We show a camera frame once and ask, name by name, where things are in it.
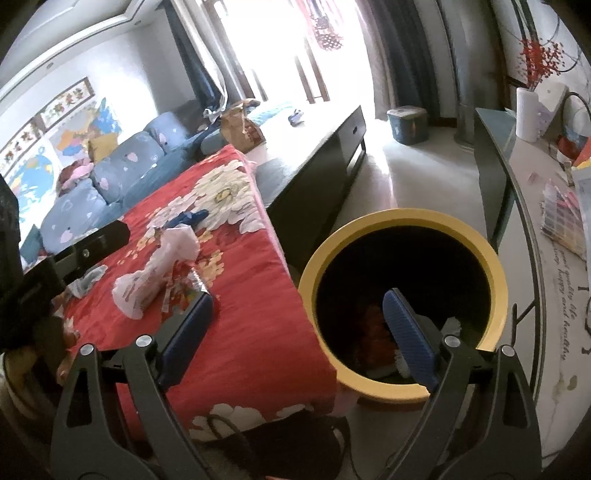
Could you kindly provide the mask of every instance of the hanging red decoration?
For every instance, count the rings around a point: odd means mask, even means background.
[[[523,50],[521,73],[527,78],[527,88],[534,91],[540,82],[552,76],[560,75],[564,67],[562,43],[549,41],[541,44],[538,40],[521,40]]]

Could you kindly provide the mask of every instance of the red bedspread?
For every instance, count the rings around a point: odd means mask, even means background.
[[[182,425],[195,439],[213,440],[204,417],[210,413],[228,418],[241,430],[302,408],[328,413],[335,397],[335,372],[286,271],[248,161],[231,146],[125,215],[129,245],[106,259],[105,276],[85,298],[67,306],[66,318],[73,318],[81,334],[78,345],[121,348],[160,327],[163,293],[141,320],[132,320],[115,306],[111,291],[117,278],[143,269],[155,251],[158,242],[150,226],[192,208],[210,210],[196,232],[201,246],[196,264],[220,312],[182,383],[167,393]],[[122,388],[120,397],[132,434],[141,437],[129,392]],[[224,425],[219,430],[230,434]]]

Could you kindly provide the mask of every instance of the yellow trash can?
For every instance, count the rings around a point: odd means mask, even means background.
[[[386,403],[420,403],[427,389],[394,375],[375,381],[355,359],[358,319],[398,288],[415,312],[441,328],[462,325],[468,345],[492,351],[505,327],[508,290],[495,251],[462,221],[439,212],[394,209],[345,225],[314,253],[300,280],[308,318],[338,380]]]

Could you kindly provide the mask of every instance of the blue gripper pad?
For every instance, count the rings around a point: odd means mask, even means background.
[[[395,288],[384,295],[382,311],[411,375],[432,393],[439,385],[435,375],[436,354],[415,320],[412,308]]]
[[[157,383],[164,391],[181,382],[214,316],[213,297],[204,293],[193,300],[184,313],[178,313],[167,320],[172,322],[172,326],[178,326],[178,329],[162,351],[162,367]]]

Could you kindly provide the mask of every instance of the sofa cushion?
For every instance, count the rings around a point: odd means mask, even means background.
[[[122,199],[123,211],[127,212],[193,165],[195,165],[195,161],[184,149],[166,155],[155,167],[149,169],[138,179],[125,194]]]
[[[90,178],[106,202],[113,203],[163,156],[156,141],[147,132],[139,132],[96,165]]]
[[[165,153],[171,153],[191,137],[191,132],[172,112],[157,116],[145,126],[144,131],[158,142]]]
[[[72,191],[59,197],[41,224],[43,247],[58,254],[74,239],[93,228],[106,208],[105,199],[90,179],[82,180]]]
[[[103,209],[101,214],[92,222],[92,228],[103,228],[105,225],[109,225],[124,214],[123,204],[121,201],[113,202]]]
[[[218,128],[201,142],[201,153],[208,157],[223,149],[227,144],[228,141],[222,136],[222,132]]]

